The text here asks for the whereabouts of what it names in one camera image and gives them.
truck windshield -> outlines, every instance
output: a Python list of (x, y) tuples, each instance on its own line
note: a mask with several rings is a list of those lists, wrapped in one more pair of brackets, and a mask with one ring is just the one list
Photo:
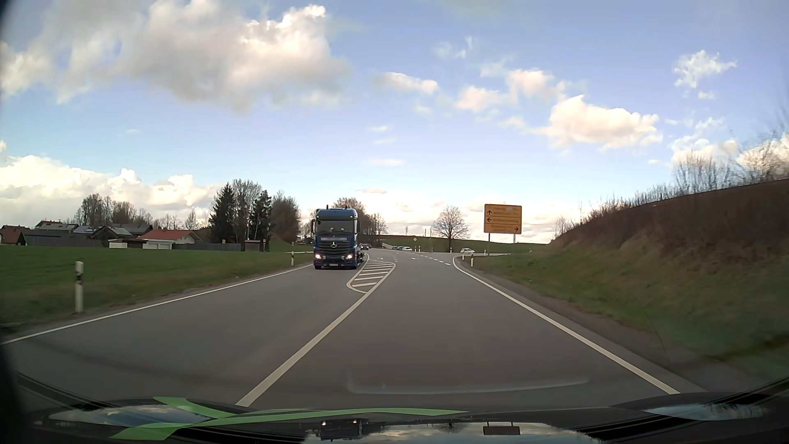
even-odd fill
[(353, 220), (316, 220), (316, 233), (353, 233)]

asphalt road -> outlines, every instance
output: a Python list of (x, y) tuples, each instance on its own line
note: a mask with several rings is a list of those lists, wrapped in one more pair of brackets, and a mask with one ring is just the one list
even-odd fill
[(18, 371), (105, 401), (513, 410), (701, 391), (456, 256), (372, 250), (361, 270), (308, 265), (4, 347)]

road sign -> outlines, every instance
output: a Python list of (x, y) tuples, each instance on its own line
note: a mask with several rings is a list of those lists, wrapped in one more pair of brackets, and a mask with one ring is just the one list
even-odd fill
[(483, 215), (484, 232), (521, 234), (523, 207), (520, 205), (485, 204)]

red roof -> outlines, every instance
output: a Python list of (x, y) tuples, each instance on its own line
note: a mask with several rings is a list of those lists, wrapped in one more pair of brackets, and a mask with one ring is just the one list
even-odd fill
[(3, 243), (15, 244), (19, 240), (19, 235), (28, 231), (30, 231), (30, 228), (27, 227), (3, 225), (3, 228), (0, 228), (0, 237), (2, 237)]
[(188, 235), (193, 235), (194, 231), (192, 230), (151, 230), (144, 235), (140, 236), (140, 239), (155, 239), (155, 240), (177, 240), (180, 238), (184, 238)]

truck cab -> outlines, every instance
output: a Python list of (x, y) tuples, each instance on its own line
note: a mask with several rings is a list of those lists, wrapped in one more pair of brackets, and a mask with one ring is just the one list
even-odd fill
[(312, 233), (312, 264), (315, 269), (356, 269), (364, 259), (358, 242), (359, 215), (355, 209), (317, 210), (312, 221)]

